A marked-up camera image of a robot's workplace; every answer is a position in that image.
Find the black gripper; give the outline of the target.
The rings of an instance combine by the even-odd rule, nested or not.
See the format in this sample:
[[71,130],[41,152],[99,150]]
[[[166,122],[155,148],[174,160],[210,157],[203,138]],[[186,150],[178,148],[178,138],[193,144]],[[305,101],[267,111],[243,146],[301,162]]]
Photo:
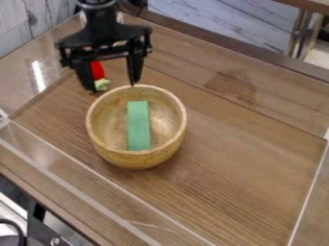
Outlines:
[[83,88],[95,92],[91,61],[126,57],[130,85],[139,83],[144,57],[151,50],[151,28],[119,24],[115,6],[82,6],[84,27],[63,37],[55,46],[63,66],[72,66]]

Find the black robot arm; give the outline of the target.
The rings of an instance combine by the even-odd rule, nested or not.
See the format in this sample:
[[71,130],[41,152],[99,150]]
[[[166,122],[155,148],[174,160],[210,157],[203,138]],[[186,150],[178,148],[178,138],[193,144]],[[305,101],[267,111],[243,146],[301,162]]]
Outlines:
[[151,27],[119,23],[115,4],[116,0],[78,0],[86,24],[55,43],[61,66],[75,70],[83,88],[91,92],[96,91],[92,62],[126,58],[128,82],[134,86],[152,50]]

